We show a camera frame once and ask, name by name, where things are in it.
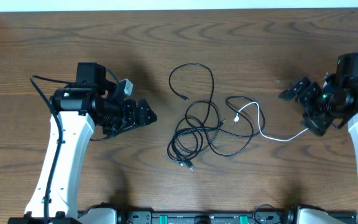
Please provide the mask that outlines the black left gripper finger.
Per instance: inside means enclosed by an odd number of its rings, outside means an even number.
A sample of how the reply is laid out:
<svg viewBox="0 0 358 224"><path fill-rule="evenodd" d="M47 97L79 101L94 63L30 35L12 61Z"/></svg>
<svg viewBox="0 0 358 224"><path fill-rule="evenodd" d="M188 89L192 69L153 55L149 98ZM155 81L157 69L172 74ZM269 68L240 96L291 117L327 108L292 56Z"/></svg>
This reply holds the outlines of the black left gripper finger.
<svg viewBox="0 0 358 224"><path fill-rule="evenodd" d="M157 121L156 116L147 115L147 116L139 116L136 119L135 123L138 127L143 127L143 126L148 126L156 121Z"/></svg>
<svg viewBox="0 0 358 224"><path fill-rule="evenodd" d="M157 115L152 111L145 99L139 100L138 105L140 120L157 120Z"/></svg>

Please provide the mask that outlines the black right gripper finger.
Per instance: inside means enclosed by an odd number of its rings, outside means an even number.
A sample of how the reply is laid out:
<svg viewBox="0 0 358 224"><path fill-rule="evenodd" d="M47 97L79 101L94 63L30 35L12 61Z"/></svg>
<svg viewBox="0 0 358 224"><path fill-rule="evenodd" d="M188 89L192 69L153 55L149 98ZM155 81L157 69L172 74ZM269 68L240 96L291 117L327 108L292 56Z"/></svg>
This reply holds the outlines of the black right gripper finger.
<svg viewBox="0 0 358 224"><path fill-rule="evenodd" d="M323 136L332 121L333 118L327 114L309 115L308 113L303 113L303 121L301 123L316 136Z"/></svg>
<svg viewBox="0 0 358 224"><path fill-rule="evenodd" d="M300 81L295 82L289 89L281 92L278 98L285 101L291 101L292 99L301 96L310 85L310 80L307 77L303 77Z"/></svg>

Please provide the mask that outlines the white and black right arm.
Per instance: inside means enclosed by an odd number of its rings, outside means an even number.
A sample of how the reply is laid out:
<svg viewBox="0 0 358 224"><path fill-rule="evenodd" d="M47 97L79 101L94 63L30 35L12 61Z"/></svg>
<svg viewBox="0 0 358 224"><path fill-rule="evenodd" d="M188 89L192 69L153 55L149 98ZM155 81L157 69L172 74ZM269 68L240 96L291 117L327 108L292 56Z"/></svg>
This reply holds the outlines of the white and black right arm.
<svg viewBox="0 0 358 224"><path fill-rule="evenodd" d="M341 119L337 126L347 126L356 155L358 180L358 80L336 83L328 78L322 88L306 77L279 95L290 101L296 98L304 109L303 125L317 136L322 136L334 119Z"/></svg>

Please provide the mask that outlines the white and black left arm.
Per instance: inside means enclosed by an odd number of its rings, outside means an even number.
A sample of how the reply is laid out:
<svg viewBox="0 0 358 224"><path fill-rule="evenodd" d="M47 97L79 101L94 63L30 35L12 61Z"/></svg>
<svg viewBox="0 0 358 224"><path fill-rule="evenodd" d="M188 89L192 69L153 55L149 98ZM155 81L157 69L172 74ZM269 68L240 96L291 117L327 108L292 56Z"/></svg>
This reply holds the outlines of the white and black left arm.
<svg viewBox="0 0 358 224"><path fill-rule="evenodd" d="M50 139L42 171L23 217L9 223L127 223L127 214L108 203L78 211L78 185L86 149L96 126L106 139L157 120L146 100L115 100L96 88L60 88L49 99Z"/></svg>

